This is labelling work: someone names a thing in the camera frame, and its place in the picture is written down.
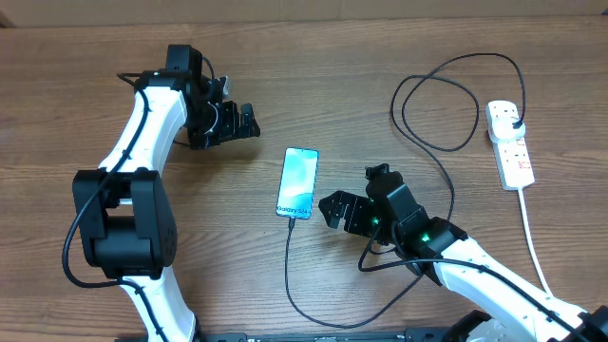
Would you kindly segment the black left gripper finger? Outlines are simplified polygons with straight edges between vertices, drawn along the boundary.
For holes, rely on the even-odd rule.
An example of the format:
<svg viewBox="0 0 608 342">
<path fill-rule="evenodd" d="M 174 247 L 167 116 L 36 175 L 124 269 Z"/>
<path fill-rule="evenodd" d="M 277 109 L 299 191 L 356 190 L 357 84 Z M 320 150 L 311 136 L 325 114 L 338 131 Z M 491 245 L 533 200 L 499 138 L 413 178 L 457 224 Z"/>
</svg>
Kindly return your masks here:
<svg viewBox="0 0 608 342">
<path fill-rule="evenodd" d="M 233 101 L 224 102 L 220 106 L 220 123 L 218 140 L 226 143 L 238 138 L 239 114 L 238 107 Z"/>
<path fill-rule="evenodd" d="M 253 106 L 250 103 L 243 104 L 240 108 L 238 137 L 245 139 L 259 136 L 260 128 L 255 118 Z"/>
</svg>

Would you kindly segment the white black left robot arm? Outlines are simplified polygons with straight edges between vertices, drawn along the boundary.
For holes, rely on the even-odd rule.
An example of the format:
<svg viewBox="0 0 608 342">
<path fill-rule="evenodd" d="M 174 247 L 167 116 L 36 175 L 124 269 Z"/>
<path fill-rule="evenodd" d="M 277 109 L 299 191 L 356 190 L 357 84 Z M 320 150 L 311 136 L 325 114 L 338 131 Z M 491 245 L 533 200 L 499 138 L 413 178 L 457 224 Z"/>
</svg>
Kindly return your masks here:
<svg viewBox="0 0 608 342">
<path fill-rule="evenodd" d="M 175 138 L 205 150 L 257 138 L 250 104 L 229 100 L 229 79 L 202 71 L 212 65 L 190 45 L 171 45 L 158 70 L 122 73 L 134 106 L 117 144 L 72 182 L 76 216 L 62 250 L 66 278 L 84 289 L 121 287 L 132 300 L 147 341 L 201 341 L 197 316 L 181 295 L 172 268 L 177 224 L 162 184 Z"/>
</svg>

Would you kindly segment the blue Galaxy smartphone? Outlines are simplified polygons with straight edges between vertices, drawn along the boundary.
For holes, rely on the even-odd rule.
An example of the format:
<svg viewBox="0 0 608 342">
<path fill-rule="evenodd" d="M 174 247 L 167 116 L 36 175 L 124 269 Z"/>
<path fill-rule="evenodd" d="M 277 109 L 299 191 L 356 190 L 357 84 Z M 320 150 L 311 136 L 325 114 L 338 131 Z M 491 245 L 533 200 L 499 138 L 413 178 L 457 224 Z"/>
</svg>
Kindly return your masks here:
<svg viewBox="0 0 608 342">
<path fill-rule="evenodd" d="M 318 159 L 316 150 L 299 147 L 285 150 L 275 208 L 278 216 L 296 219 L 312 216 Z"/>
</svg>

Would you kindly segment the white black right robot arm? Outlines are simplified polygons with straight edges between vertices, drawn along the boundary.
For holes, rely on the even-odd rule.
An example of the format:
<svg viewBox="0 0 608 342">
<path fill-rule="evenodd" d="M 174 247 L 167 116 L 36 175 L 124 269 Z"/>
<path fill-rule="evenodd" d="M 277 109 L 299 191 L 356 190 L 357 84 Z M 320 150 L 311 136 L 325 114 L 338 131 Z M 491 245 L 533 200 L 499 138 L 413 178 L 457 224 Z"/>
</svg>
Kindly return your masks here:
<svg viewBox="0 0 608 342">
<path fill-rule="evenodd" d="M 606 307 L 586 312 L 510 271 L 463 229 L 430 217 L 387 164 L 367 168 L 366 178 L 364 196 L 336 191 L 320 200 L 328 226 L 393 245 L 398 265 L 475 303 L 515 341 L 606 340 Z"/>
</svg>

